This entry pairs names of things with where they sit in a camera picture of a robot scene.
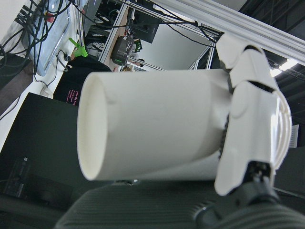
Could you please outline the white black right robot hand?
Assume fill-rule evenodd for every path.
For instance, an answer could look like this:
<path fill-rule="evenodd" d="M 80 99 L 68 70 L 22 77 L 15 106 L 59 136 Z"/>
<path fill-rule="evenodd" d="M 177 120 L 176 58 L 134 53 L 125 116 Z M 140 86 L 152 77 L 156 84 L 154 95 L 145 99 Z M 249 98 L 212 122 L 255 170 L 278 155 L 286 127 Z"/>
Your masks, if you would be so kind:
<path fill-rule="evenodd" d="M 289 147 L 289 104 L 255 43 L 224 34 L 221 68 L 92 72 L 77 153 L 87 180 L 135 181 L 83 194 L 57 229 L 302 229 L 274 178 Z"/>

